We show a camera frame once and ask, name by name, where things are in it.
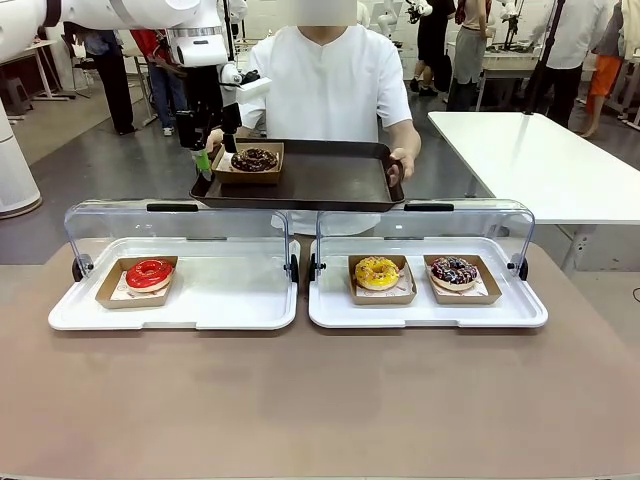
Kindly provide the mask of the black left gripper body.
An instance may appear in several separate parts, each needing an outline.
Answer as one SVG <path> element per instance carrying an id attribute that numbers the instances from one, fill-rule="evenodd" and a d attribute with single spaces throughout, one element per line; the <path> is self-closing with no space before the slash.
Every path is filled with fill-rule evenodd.
<path id="1" fill-rule="evenodd" d="M 197 132 L 210 132 L 221 126 L 223 98 L 216 66 L 192 71 L 192 107 Z"/>

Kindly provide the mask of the person's left hand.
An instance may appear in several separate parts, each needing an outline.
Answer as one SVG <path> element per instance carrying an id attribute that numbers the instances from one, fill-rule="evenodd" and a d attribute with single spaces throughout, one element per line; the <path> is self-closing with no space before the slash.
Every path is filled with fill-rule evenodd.
<path id="1" fill-rule="evenodd" d="M 415 158 L 411 151 L 396 148 L 391 152 L 391 168 L 388 171 L 390 184 L 396 185 L 409 179 L 415 171 Z"/>

